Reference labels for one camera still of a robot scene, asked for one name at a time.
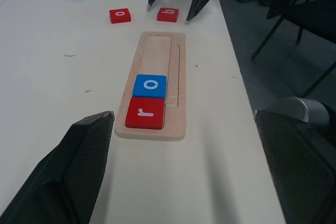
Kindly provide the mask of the red block letter o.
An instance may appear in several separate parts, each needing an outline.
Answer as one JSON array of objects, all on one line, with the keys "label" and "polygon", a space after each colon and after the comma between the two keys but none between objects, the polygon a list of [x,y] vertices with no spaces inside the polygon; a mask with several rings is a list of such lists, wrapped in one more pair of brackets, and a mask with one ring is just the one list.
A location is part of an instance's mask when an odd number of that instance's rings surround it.
[{"label": "red block letter o", "polygon": [[112,24],[131,22],[131,14],[128,8],[109,10]]}]

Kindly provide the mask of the red block letter b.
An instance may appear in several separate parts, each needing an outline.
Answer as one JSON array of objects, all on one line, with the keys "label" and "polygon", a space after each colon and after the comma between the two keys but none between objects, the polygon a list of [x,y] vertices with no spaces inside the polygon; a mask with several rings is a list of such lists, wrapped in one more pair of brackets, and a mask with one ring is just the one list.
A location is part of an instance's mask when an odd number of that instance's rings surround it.
[{"label": "red block letter b", "polygon": [[179,16],[179,9],[161,7],[157,14],[157,21],[176,23]]}]

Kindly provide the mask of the red block letter r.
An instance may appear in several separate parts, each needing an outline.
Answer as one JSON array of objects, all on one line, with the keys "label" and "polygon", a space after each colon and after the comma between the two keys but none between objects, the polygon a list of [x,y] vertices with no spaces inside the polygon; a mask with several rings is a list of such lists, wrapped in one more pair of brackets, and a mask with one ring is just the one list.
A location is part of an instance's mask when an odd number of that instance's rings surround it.
[{"label": "red block letter r", "polygon": [[163,99],[133,97],[130,100],[125,126],[135,129],[161,130],[164,125]]}]

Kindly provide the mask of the blue block letter o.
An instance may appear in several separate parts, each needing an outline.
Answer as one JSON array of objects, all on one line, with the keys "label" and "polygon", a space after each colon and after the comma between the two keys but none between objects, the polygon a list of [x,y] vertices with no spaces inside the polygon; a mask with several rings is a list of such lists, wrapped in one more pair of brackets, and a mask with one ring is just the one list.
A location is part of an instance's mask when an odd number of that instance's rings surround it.
[{"label": "blue block letter o", "polygon": [[159,98],[165,100],[167,89],[167,76],[138,74],[133,91],[133,97]]}]

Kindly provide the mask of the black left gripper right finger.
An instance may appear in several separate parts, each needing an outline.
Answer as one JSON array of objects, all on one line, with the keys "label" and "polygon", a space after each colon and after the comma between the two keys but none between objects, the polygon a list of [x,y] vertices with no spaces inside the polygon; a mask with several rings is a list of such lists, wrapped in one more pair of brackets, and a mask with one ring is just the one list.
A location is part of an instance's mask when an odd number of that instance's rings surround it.
[{"label": "black left gripper right finger", "polygon": [[286,224],[336,224],[336,148],[310,123],[254,119]]}]

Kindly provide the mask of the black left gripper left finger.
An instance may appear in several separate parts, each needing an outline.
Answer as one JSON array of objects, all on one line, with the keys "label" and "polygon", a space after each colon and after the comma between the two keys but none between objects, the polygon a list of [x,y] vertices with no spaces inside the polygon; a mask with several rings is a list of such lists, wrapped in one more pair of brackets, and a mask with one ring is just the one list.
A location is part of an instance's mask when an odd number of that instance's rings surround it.
[{"label": "black left gripper left finger", "polygon": [[88,224],[104,178],[114,113],[74,123],[34,168],[0,224]]}]

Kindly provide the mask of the black folding chair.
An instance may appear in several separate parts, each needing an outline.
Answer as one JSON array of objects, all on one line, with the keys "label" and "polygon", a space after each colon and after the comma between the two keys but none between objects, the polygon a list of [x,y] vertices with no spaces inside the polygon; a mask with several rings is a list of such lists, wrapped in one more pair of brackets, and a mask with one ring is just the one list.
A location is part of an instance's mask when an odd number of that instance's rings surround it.
[{"label": "black folding chair", "polygon": [[271,0],[267,19],[279,19],[251,57],[254,60],[280,24],[287,20],[299,27],[296,43],[304,30],[336,44],[336,0]]}]

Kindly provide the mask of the silver robot body part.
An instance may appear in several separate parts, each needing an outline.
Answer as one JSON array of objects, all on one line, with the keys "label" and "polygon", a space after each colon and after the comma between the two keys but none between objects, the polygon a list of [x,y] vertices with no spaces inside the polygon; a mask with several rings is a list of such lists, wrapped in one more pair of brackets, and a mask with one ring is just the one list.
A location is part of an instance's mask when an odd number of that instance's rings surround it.
[{"label": "silver robot body part", "polygon": [[331,123],[327,108],[313,99],[288,97],[265,110],[310,123],[321,130],[326,130]]}]

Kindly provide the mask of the wooden letter tray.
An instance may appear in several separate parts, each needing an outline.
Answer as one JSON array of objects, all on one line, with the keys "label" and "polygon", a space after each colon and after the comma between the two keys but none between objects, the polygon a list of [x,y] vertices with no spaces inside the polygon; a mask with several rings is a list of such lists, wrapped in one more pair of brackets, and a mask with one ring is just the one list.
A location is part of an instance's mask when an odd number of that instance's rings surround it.
[{"label": "wooden letter tray", "polygon": [[[125,126],[138,74],[167,76],[164,125],[161,130]],[[120,137],[177,141],[186,132],[186,46],[183,33],[143,32],[134,55],[115,121]]]}]

